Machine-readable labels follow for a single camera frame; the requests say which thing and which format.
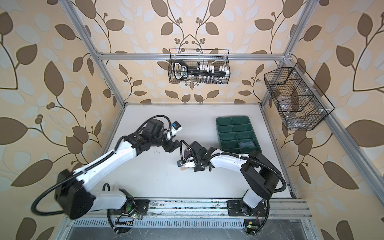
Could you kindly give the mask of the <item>green compartment tray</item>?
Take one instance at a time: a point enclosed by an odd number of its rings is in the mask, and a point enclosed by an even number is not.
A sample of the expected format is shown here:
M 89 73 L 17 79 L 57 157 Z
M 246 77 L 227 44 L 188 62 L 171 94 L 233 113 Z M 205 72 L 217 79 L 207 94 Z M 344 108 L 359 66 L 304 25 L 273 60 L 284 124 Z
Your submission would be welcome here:
M 221 150 L 234 154 L 262 153 L 252 123 L 247 116 L 216 118 L 216 127 Z M 240 148 L 239 142 L 253 141 L 254 148 Z

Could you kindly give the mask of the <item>purple sock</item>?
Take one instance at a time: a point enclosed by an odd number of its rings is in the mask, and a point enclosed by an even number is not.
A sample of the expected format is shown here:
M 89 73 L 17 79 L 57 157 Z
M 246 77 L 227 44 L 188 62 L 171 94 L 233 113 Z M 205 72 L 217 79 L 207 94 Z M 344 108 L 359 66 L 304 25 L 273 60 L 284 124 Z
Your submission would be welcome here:
M 187 162 L 189 158 L 192 158 L 192 153 L 188 151 L 187 149 L 184 150 L 184 160 Z

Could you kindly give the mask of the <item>blue orange striped sock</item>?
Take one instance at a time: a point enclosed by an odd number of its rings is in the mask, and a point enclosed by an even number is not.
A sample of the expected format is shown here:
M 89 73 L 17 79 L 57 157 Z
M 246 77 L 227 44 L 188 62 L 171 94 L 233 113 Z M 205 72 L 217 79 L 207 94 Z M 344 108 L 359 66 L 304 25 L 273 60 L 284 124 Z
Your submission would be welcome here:
M 239 142 L 240 148 L 254 148 L 256 147 L 253 141 Z

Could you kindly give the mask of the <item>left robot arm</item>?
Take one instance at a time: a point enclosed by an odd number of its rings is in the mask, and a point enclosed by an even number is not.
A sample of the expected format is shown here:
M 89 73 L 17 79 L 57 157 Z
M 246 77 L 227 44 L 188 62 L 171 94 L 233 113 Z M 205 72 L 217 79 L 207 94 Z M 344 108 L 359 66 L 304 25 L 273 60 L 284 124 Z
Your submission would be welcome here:
M 117 191 L 96 191 L 94 187 L 104 177 L 129 160 L 134 159 L 151 147 L 162 147 L 171 153 L 180 147 L 180 142 L 174 140 L 182 130 L 178 122 L 169 122 L 165 128 L 156 115 L 146 120 L 130 135 L 122 136 L 115 147 L 92 163 L 76 169 L 73 172 L 63 170 L 58 175 L 57 183 L 38 196 L 31 206 L 31 211 L 37 216 L 54 216 L 65 214 L 76 220 L 88 212 L 100 210 L 119 210 L 133 201 L 133 197 L 124 189 Z M 42 212 L 37 209 L 39 202 L 49 193 L 54 192 L 56 202 L 62 210 Z

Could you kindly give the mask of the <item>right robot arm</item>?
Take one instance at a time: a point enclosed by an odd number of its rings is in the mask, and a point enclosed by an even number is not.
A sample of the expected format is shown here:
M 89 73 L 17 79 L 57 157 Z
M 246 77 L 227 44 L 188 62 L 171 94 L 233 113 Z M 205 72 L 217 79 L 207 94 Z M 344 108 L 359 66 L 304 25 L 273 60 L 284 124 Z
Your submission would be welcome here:
M 269 201 L 274 193 L 287 189 L 287 182 L 280 170 L 261 152 L 235 154 L 216 148 L 206 149 L 193 142 L 181 150 L 178 166 L 193 168 L 195 172 L 206 168 L 222 168 L 241 174 L 248 184 L 246 193 L 240 200 L 240 210 L 246 216 L 254 216 L 262 201 Z

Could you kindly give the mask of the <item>black socket set tool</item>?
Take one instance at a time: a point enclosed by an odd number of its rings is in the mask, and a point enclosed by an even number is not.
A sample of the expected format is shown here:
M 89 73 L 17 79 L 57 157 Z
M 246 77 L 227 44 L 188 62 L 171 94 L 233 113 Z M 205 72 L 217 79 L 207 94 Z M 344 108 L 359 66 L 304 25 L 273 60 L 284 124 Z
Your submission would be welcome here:
M 171 80 L 222 84 L 229 80 L 231 71 L 226 65 L 217 67 L 200 61 L 188 64 L 183 60 L 175 60 L 169 66 L 169 75 Z

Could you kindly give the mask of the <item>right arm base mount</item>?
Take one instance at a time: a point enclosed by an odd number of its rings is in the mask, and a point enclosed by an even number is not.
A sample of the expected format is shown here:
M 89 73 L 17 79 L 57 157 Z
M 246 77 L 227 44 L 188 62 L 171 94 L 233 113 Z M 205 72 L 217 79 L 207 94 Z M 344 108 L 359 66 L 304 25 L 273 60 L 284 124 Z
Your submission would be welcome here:
M 261 201 L 255 208 L 251 208 L 241 200 L 227 201 L 228 215 L 230 217 L 265 217 L 270 207 L 267 201 Z

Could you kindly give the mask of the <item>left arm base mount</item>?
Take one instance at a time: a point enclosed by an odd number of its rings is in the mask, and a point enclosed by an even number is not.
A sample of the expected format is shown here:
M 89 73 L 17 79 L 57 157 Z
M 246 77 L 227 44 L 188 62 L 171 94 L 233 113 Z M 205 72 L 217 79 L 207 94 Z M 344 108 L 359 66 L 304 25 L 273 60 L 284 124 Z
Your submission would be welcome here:
M 127 203 L 123 205 L 118 210 L 110 210 L 110 215 L 113 216 L 133 216 L 133 215 L 146 215 L 149 210 L 150 200 L 148 199 L 134 199 L 128 200 Z

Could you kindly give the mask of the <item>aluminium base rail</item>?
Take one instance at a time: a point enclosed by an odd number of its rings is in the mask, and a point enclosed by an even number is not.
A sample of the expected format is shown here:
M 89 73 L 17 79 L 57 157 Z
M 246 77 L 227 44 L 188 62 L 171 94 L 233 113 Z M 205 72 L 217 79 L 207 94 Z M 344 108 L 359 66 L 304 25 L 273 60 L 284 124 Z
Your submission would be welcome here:
M 245 218 L 240 208 L 235 205 L 240 199 L 207 199 L 207 198 L 137 198 L 135 204 L 137 214 L 144 218 L 171 219 L 224 219 Z M 311 220 L 310 208 L 305 200 L 271 199 L 269 218 Z

